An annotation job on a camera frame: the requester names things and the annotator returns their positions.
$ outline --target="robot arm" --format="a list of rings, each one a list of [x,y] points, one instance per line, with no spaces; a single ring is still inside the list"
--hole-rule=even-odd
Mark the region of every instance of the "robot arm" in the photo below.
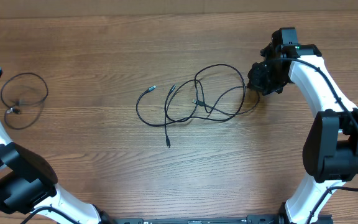
[[[112,223],[107,213],[78,200],[63,189],[48,162],[12,142],[0,122],[0,171],[6,166],[12,172],[0,178],[2,212],[26,214],[38,208],[53,207],[76,223]],[[71,223],[53,210],[42,210],[38,214],[58,223]]]
[[[327,81],[315,68],[326,75],[344,107],[352,111],[357,122],[358,109],[329,75],[317,47],[298,43],[295,28],[281,28],[274,32],[272,43],[261,50],[261,56],[265,57],[265,61],[253,64],[248,74],[248,88],[267,95],[281,93],[287,83],[294,83],[306,98],[315,118],[303,148],[305,177],[282,211],[286,223],[305,224],[328,188],[341,187],[358,174],[358,134],[337,103]],[[350,137],[347,141],[338,141],[338,133]],[[320,203],[310,223],[318,221],[319,212],[334,191]]]

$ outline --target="black wire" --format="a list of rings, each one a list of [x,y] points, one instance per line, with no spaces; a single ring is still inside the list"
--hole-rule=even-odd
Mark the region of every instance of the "black wire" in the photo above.
[[[189,82],[194,82],[195,91],[196,91],[196,100],[197,100],[197,101],[198,101],[198,97],[199,97],[199,96],[198,96],[198,85],[200,85],[200,88],[201,88],[201,96],[202,96],[203,101],[205,101],[203,85],[201,84],[201,81],[200,81],[199,79],[197,79],[197,76],[198,76],[201,72],[203,72],[203,71],[205,71],[205,70],[207,70],[207,69],[209,69],[209,68],[218,67],[218,66],[229,67],[229,68],[235,70],[235,71],[237,72],[237,74],[238,74],[238,75],[240,76],[240,78],[241,78],[242,85],[241,85],[241,86],[236,86],[236,87],[234,87],[234,88],[231,88],[231,89],[225,91],[225,92],[216,100],[214,106],[211,107],[211,106],[208,106],[208,105],[204,105],[204,109],[205,109],[205,112],[207,112],[208,114],[211,114],[214,110],[216,110],[216,111],[218,111],[218,112],[220,112],[220,113],[223,113],[223,114],[225,114],[225,115],[228,115],[229,117],[228,117],[228,118],[225,118],[225,119],[212,119],[212,118],[208,118],[208,117],[207,117],[207,118],[204,118],[204,117],[194,116],[194,113],[196,112],[197,107],[198,107],[198,104],[197,104],[197,103],[195,104],[194,110],[191,112],[191,114],[190,114],[189,116],[184,117],[184,118],[181,118],[181,119],[172,119],[171,117],[169,117],[169,115],[168,115],[168,109],[169,109],[169,106],[170,106],[171,101],[172,101],[173,98],[177,95],[177,93],[179,92],[179,90],[180,90],[183,86],[185,86],[187,83],[189,83]],[[139,98],[137,99],[137,102],[136,102],[136,113],[137,113],[139,119],[140,119],[143,123],[145,123],[145,124],[147,124],[147,125],[149,125],[149,126],[151,126],[151,127],[162,127],[162,126],[164,127],[165,139],[166,139],[166,142],[167,142],[167,146],[168,146],[168,147],[170,147],[170,141],[169,141],[169,137],[168,137],[168,134],[167,134],[167,126],[168,126],[169,124],[182,123],[182,122],[186,122],[186,121],[188,121],[189,119],[193,119],[193,118],[195,118],[195,119],[205,119],[205,120],[208,120],[208,121],[217,121],[217,122],[229,121],[230,119],[232,119],[233,117],[235,117],[235,116],[237,116],[237,115],[239,115],[239,114],[244,114],[244,113],[247,113],[247,112],[253,110],[253,109],[258,105],[258,103],[259,103],[259,101],[260,101],[259,94],[258,94],[258,100],[257,100],[256,104],[255,104],[251,109],[246,110],[246,111],[243,111],[243,112],[240,112],[240,110],[241,110],[241,108],[242,108],[242,105],[243,105],[243,103],[244,103],[245,97],[246,97],[246,84],[245,84],[244,78],[243,78],[242,75],[241,75],[241,72],[238,71],[238,69],[236,69],[235,67],[233,67],[233,66],[231,66],[231,65],[228,65],[228,64],[215,64],[215,65],[210,65],[210,66],[208,66],[208,67],[205,67],[205,68],[201,69],[201,70],[195,75],[194,79],[188,80],[187,82],[183,83],[182,85],[180,85],[180,86],[176,89],[175,92],[173,92],[173,90],[175,89],[175,87],[176,87],[176,86],[174,85],[174,86],[171,88],[171,90],[169,91],[169,93],[168,93],[168,95],[167,95],[167,98],[166,98],[166,100],[165,100],[165,104],[164,104],[165,117],[164,117],[164,123],[163,123],[163,124],[151,124],[151,123],[149,123],[149,122],[146,122],[146,121],[141,117],[141,115],[139,114],[139,102],[140,102],[140,99],[141,99],[144,95],[150,93],[153,89],[150,90],[150,88],[149,88],[149,89],[147,89],[146,91],[144,91],[144,92],[139,96]],[[221,99],[226,93],[228,93],[228,92],[230,92],[230,91],[232,91],[232,90],[234,90],[234,89],[236,89],[236,88],[243,88],[242,101],[241,101],[241,104],[240,104],[239,108],[237,109],[237,111],[236,111],[235,113],[233,113],[233,114],[230,114],[230,113],[225,113],[225,112],[223,112],[223,111],[221,111],[221,110],[216,109],[216,105],[217,105],[217,103],[220,101],[220,99]]]
[[[351,112],[345,107],[345,105],[342,102],[342,99],[338,96],[338,94],[336,93],[333,85],[331,84],[331,82],[329,81],[328,77],[326,76],[326,74],[324,74],[324,72],[321,71],[320,68],[314,66],[311,63],[308,63],[306,61],[303,60],[299,60],[299,59],[295,59],[295,58],[276,58],[276,59],[272,59],[272,60],[268,60],[265,62],[262,62],[261,65],[265,65],[266,63],[270,63],[270,62],[277,62],[277,61],[294,61],[294,62],[299,62],[302,63],[304,65],[307,65],[311,68],[313,68],[314,70],[316,70],[324,79],[324,81],[327,83],[329,89],[331,90],[331,93],[334,95],[335,100],[337,101],[337,103],[339,104],[339,106],[345,111],[345,113],[347,114],[348,117],[350,117],[354,127],[356,128],[356,131],[358,133],[358,123],[357,121],[354,119],[353,115],[351,114]],[[314,213],[317,211],[318,207],[321,205],[321,203],[324,201],[325,197],[328,194],[332,194],[333,190],[346,190],[346,191],[351,191],[351,192],[358,192],[358,187],[357,188],[353,188],[353,187],[340,187],[340,186],[334,186],[334,187],[329,187],[327,188],[327,190],[324,192],[324,194],[320,197],[320,199],[317,201],[316,205],[313,207],[312,211],[310,211],[310,215],[306,221],[306,224],[310,224],[310,221],[312,219],[312,217],[314,216]]]
[[[48,210],[49,212],[55,212],[73,224],[79,224],[79,222],[76,222],[74,219],[70,218],[68,215],[64,214],[63,212],[61,212],[53,207],[41,207],[41,208],[34,210],[34,212],[32,212],[27,218],[25,218],[25,220],[23,220],[23,222],[21,222],[21,224],[26,224],[34,215],[36,215],[37,213],[44,211],[44,210]]]
[[[46,89],[46,94],[45,96],[39,100],[39,101],[36,101],[34,103],[21,103],[20,101],[17,101],[15,102],[13,105],[9,105],[5,102],[4,100],[4,97],[3,97],[3,91],[5,89],[5,86],[10,83],[11,81],[13,81],[15,78],[17,77],[21,77],[23,75],[30,75],[30,76],[35,76],[37,78],[39,78],[45,85],[45,89]],[[23,130],[23,129],[26,129],[30,126],[32,126],[35,122],[38,121],[38,119],[41,117],[41,114],[42,114],[42,111],[44,110],[44,102],[45,100],[47,99],[48,97],[48,94],[49,94],[49,89],[48,89],[48,85],[46,83],[46,81],[39,75],[35,74],[35,73],[32,73],[32,72],[25,72],[25,73],[20,73],[20,74],[17,74],[15,76],[13,76],[12,78],[8,79],[8,81],[2,86],[1,88],[1,92],[0,92],[0,95],[1,95],[1,101],[2,103],[7,107],[7,110],[5,111],[4,113],[4,122],[6,124],[7,127],[11,128],[11,129],[14,129],[14,130]],[[37,114],[37,116],[34,118],[34,120],[29,123],[28,125],[25,125],[23,127],[14,127],[13,125],[9,124],[8,120],[7,120],[7,116],[9,114],[20,114],[20,110],[17,109],[17,107],[20,107],[20,106],[40,106],[40,109],[39,109],[39,112]]]
[[[236,88],[242,88],[242,86],[236,86],[236,87],[233,87],[233,88],[227,90],[226,92],[224,92],[224,93],[218,98],[218,100],[220,100],[220,98],[221,98],[223,95],[225,95],[225,94],[228,93],[229,91],[234,90],[234,89],[236,89]],[[258,91],[255,91],[255,92],[256,92],[256,94],[257,94],[257,96],[258,96],[257,102],[256,102],[251,108],[249,108],[248,110],[245,110],[245,111],[243,111],[243,112],[241,112],[241,113],[238,113],[237,115],[244,114],[244,113],[248,113],[248,112],[252,111],[253,109],[255,109],[255,107],[259,104],[260,95],[259,95],[259,92],[258,92]],[[219,109],[217,109],[217,108],[214,108],[214,107],[212,107],[212,106],[210,106],[210,105],[207,105],[206,103],[204,103],[204,105],[205,105],[206,107],[208,107],[208,108],[211,108],[211,109],[213,109],[213,110],[216,110],[217,112],[220,112],[220,113],[225,114],[225,115],[227,115],[227,116],[234,115],[233,113],[227,113],[227,112],[221,111],[221,110],[219,110]]]

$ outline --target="wood grain surface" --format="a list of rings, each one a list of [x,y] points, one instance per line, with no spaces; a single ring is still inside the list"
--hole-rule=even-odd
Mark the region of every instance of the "wood grain surface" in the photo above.
[[[313,122],[295,85],[226,123],[169,126],[170,149],[162,128],[140,122],[135,103],[157,85],[139,109],[147,121],[161,123],[170,87],[214,63],[235,66],[247,82],[272,32],[289,26],[301,43],[319,47],[336,83],[358,106],[358,11],[0,20],[0,87],[17,73],[35,72],[50,90],[38,122],[7,131],[46,158],[64,188],[112,217],[275,213],[303,178],[301,152]],[[240,84],[227,68],[200,77],[207,103]],[[39,82],[23,79],[7,88],[6,98],[29,96],[22,94],[29,86],[42,94]],[[188,114],[194,97],[194,87],[185,87],[170,115]],[[240,99],[241,91],[233,91],[219,108],[235,111]],[[254,101],[248,91],[246,107]],[[0,101],[1,117],[4,110]],[[10,119],[23,124],[36,112],[24,108]],[[201,109],[196,114],[206,116]],[[347,185],[358,186],[358,176]],[[336,192],[322,213],[333,214],[336,223],[358,223],[358,193]],[[0,212],[0,223],[24,217]],[[52,222],[36,217],[31,223]]]
[[[358,0],[0,0],[0,19],[358,10]]]

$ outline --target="tangled cable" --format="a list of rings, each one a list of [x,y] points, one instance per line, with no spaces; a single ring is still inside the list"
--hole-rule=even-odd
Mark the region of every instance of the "tangled cable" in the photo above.
[[[3,91],[4,91],[5,87],[6,87],[6,85],[7,85],[8,83],[10,83],[11,81],[13,81],[15,78],[18,78],[18,77],[21,77],[21,76],[24,76],[24,75],[29,75],[29,76],[34,76],[34,77],[39,78],[39,79],[44,83],[44,85],[45,85],[45,89],[46,89],[46,94],[45,94],[45,96],[44,96],[41,100],[36,101],[36,102],[34,102],[34,103],[23,103],[23,102],[21,102],[20,100],[17,100],[17,101],[14,102],[13,105],[7,104],[6,101],[4,100],[4,95],[3,95]],[[5,113],[4,113],[4,122],[5,122],[6,126],[8,126],[8,127],[11,128],[11,129],[15,129],[15,130],[23,130],[23,129],[26,129],[26,128],[32,126],[32,125],[33,125],[35,122],[37,122],[38,119],[40,118],[41,113],[42,113],[42,110],[44,109],[44,101],[47,99],[48,94],[49,94],[49,90],[48,90],[48,85],[47,85],[46,81],[45,81],[41,76],[39,76],[39,75],[37,75],[37,74],[35,74],[35,73],[32,73],[32,72],[25,72],[25,73],[17,74],[17,75],[15,75],[15,76],[13,76],[12,78],[10,78],[8,81],[6,81],[6,83],[2,86],[1,92],[0,92],[1,101],[2,101],[2,103],[7,107],[7,110],[6,110]],[[33,120],[31,123],[29,123],[28,125],[25,125],[25,126],[23,126],[23,127],[17,128],[17,127],[14,127],[13,125],[11,125],[11,124],[8,122],[7,116],[8,116],[9,114],[20,114],[21,111],[20,111],[20,109],[18,108],[18,107],[20,107],[20,106],[40,106],[40,110],[39,110],[37,116],[34,118],[34,120]]]
[[[236,73],[240,76],[241,84],[242,84],[242,85],[241,85],[241,86],[235,86],[235,87],[233,87],[233,88],[230,88],[230,89],[226,90],[221,96],[219,96],[219,98],[216,100],[215,104],[214,104],[213,106],[210,106],[210,105],[207,105],[207,104],[205,103],[203,85],[201,84],[201,81],[200,81],[199,79],[197,79],[197,76],[198,76],[201,72],[203,72],[203,71],[205,71],[205,70],[207,70],[207,69],[209,69],[209,68],[218,67],[218,66],[229,67],[229,68],[233,69],[234,71],[236,71]],[[194,86],[195,86],[195,90],[196,90],[196,99],[193,100],[193,103],[195,104],[194,110],[193,110],[193,111],[191,112],[191,114],[190,114],[189,116],[187,116],[187,117],[184,117],[184,118],[181,118],[181,119],[173,119],[173,118],[169,117],[169,115],[168,115],[168,109],[169,109],[170,103],[172,102],[173,98],[177,95],[178,91],[179,91],[183,86],[185,86],[187,83],[189,83],[189,82],[194,82]],[[199,100],[199,98],[198,98],[198,85],[200,85],[200,88],[201,88],[202,100]],[[139,119],[140,119],[143,123],[145,123],[145,124],[147,124],[147,125],[149,125],[149,126],[151,126],[151,127],[164,127],[164,131],[165,131],[165,141],[166,141],[166,143],[167,143],[168,148],[171,147],[171,143],[170,143],[170,140],[169,140],[169,137],[168,137],[168,133],[167,133],[167,126],[168,126],[169,124],[182,123],[182,122],[188,121],[189,119],[205,119],[205,120],[208,120],[208,121],[217,121],[217,122],[229,121],[230,119],[232,119],[233,117],[235,117],[235,116],[237,116],[237,115],[244,114],[244,113],[248,113],[248,112],[252,111],[252,110],[259,104],[259,101],[260,101],[259,93],[256,92],[256,93],[257,93],[257,96],[258,96],[258,99],[257,99],[256,103],[255,103],[250,109],[245,110],[245,111],[243,111],[243,112],[240,112],[240,110],[241,110],[241,108],[242,108],[242,105],[244,104],[244,100],[245,100],[245,98],[246,98],[246,83],[245,83],[245,81],[244,81],[244,78],[243,78],[242,75],[241,75],[241,72],[238,71],[238,69],[236,69],[235,67],[233,67],[233,66],[231,66],[231,65],[228,65],[228,64],[224,64],[224,63],[215,64],[215,65],[210,65],[210,66],[208,66],[208,67],[205,67],[205,68],[201,69],[199,72],[197,72],[197,74],[195,75],[194,79],[188,80],[187,82],[185,82],[184,84],[182,84],[181,86],[179,86],[175,92],[173,92],[173,91],[175,90],[176,85],[173,85],[173,86],[171,87],[171,89],[169,90],[169,92],[168,92],[167,98],[165,99],[165,104],[164,104],[164,113],[165,113],[164,123],[163,123],[163,124],[151,124],[151,123],[145,121],[145,120],[140,116],[138,107],[139,107],[140,99],[142,99],[142,97],[143,97],[144,95],[146,95],[146,94],[150,93],[151,91],[153,91],[155,88],[156,88],[156,86],[152,86],[152,87],[148,88],[146,91],[144,91],[144,92],[139,96],[139,98],[137,99],[137,102],[136,102],[136,113],[137,113]],[[228,93],[228,92],[230,92],[230,91],[232,91],[232,90],[235,90],[235,89],[237,89],[237,88],[242,88],[242,90],[243,90],[243,91],[242,91],[241,104],[240,104],[240,106],[238,107],[237,111],[236,111],[235,113],[227,113],[227,112],[223,112],[223,111],[217,109],[217,108],[216,108],[216,105],[217,105],[217,103],[220,101],[220,99],[221,99],[226,93]],[[207,118],[204,118],[204,117],[194,116],[194,114],[196,113],[196,110],[197,110],[198,105],[204,106],[205,112],[206,112],[207,114],[211,114],[213,111],[218,111],[218,112],[220,112],[220,113],[225,114],[226,116],[228,116],[228,118],[224,118],[224,119],[213,119],[213,118],[208,118],[208,117],[207,117]]]

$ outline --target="cable connector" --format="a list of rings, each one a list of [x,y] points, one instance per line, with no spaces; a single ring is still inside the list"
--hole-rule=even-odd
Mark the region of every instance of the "cable connector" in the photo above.
[[[150,88],[149,88],[149,92],[153,91],[155,88],[156,88],[156,86],[155,86],[155,85],[154,85],[154,86],[152,86],[152,87],[150,87]]]
[[[9,113],[15,113],[15,114],[20,114],[20,110],[17,109],[17,108],[9,108],[7,111],[6,111],[7,114]]]
[[[199,106],[204,106],[205,105],[205,103],[204,102],[202,102],[201,100],[193,100],[193,103],[194,104],[197,104],[197,105],[199,105]]]
[[[167,142],[167,146],[170,149],[171,148],[171,142],[169,141],[168,136],[165,137],[165,141]]]
[[[171,90],[169,91],[170,93],[173,92],[175,90],[175,88],[177,87],[176,84],[174,84],[172,87],[171,87]]]

